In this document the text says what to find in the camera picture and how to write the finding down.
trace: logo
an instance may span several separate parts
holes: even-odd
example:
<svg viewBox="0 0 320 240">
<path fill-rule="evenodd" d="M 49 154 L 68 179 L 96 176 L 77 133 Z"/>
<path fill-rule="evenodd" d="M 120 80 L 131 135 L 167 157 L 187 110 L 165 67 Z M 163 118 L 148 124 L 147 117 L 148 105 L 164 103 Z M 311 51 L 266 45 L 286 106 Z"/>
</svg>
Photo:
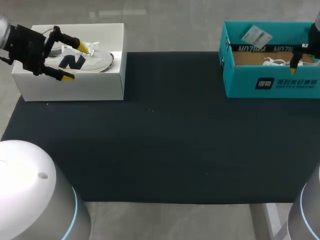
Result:
<svg viewBox="0 0 320 240">
<path fill-rule="evenodd" d="M 226 45 L 226 51 L 228 52 L 229 51 L 229 47 L 230 47 L 230 41 L 229 41 L 228 37 L 226 37 L 225 45 Z"/>
<path fill-rule="evenodd" d="M 256 82 L 255 89 L 269 90 L 272 87 L 275 79 L 273 77 L 260 77 Z"/>
<path fill-rule="evenodd" d="M 224 70 L 225 70 L 225 58 L 224 58 L 223 55 L 222 55 L 222 57 L 221 57 L 221 65 L 220 65 L 220 67 L 221 67 L 222 74 L 224 74 Z"/>
<path fill-rule="evenodd" d="M 59 64 L 59 68 L 65 69 L 68 65 L 71 69 L 81 69 L 86 59 L 80 55 L 78 61 L 76 61 L 76 56 L 66 55 Z"/>
<path fill-rule="evenodd" d="M 318 84 L 317 79 L 278 79 L 277 89 L 314 89 Z"/>
<path fill-rule="evenodd" d="M 295 45 L 274 45 L 267 44 L 262 48 L 257 48 L 250 44 L 231 44 L 232 50 L 235 52 L 266 52 L 266 53 L 276 53 L 276 52 L 292 52 Z"/>
</svg>

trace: white sneaker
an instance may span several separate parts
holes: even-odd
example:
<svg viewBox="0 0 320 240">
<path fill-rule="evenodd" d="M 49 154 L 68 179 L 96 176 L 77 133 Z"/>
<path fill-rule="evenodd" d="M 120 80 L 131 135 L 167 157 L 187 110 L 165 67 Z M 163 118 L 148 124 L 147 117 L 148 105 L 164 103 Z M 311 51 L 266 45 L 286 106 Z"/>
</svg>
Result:
<svg viewBox="0 0 320 240">
<path fill-rule="evenodd" d="M 97 42 L 85 43 L 85 45 L 89 54 L 65 44 L 59 48 L 54 48 L 45 60 L 45 65 L 72 74 L 99 73 L 107 70 L 114 60 L 113 54 L 96 49 Z"/>
</svg>

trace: robotic arm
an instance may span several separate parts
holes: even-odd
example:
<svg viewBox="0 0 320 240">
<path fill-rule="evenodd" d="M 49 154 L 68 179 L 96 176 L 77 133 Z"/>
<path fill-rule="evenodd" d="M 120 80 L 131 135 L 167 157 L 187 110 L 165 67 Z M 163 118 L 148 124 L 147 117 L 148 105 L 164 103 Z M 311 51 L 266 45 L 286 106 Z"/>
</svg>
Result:
<svg viewBox="0 0 320 240">
<path fill-rule="evenodd" d="M 88 53 L 88 49 L 78 38 L 61 33 L 58 26 L 54 26 L 49 37 L 45 37 L 24 26 L 13 26 L 7 18 L 0 15 L 0 49 L 9 53 L 8 58 L 0 57 L 0 60 L 9 65 L 17 60 L 22 63 L 23 69 L 32 72 L 35 76 L 45 74 L 58 81 L 74 80 L 73 74 L 45 66 L 45 60 L 55 42 L 62 42 Z"/>
<path fill-rule="evenodd" d="M 293 57 L 290 61 L 290 70 L 292 74 L 297 71 L 298 63 L 303 54 L 309 54 L 316 59 L 320 59 L 320 12 L 311 25 L 308 33 L 308 44 L 300 44 L 292 49 Z"/>
</svg>

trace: white shoe box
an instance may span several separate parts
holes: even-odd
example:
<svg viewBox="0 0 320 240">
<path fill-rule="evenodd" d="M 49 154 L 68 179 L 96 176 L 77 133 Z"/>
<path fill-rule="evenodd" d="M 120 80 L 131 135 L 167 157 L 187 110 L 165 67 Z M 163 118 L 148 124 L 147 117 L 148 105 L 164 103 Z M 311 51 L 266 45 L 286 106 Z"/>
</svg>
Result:
<svg viewBox="0 0 320 240">
<path fill-rule="evenodd" d="M 54 25 L 34 25 L 39 33 Z M 99 49 L 114 55 L 112 65 L 105 72 L 75 73 L 74 81 L 58 81 L 41 74 L 35 76 L 15 61 L 12 76 L 25 101 L 98 101 L 123 100 L 127 63 L 126 33 L 123 23 L 58 25 L 63 34 L 82 42 L 99 42 Z"/>
</svg>

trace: navy n logo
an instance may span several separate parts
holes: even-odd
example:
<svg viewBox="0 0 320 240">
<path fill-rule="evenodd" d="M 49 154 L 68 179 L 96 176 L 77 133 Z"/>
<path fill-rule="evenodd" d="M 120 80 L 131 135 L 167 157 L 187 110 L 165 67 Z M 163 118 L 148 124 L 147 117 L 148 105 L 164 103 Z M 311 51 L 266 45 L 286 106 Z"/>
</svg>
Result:
<svg viewBox="0 0 320 240">
<path fill-rule="evenodd" d="M 76 56 L 66 55 L 59 64 L 59 68 L 65 69 L 68 65 L 71 69 L 81 69 L 86 59 L 80 55 L 78 61 L 76 61 Z"/>
</svg>

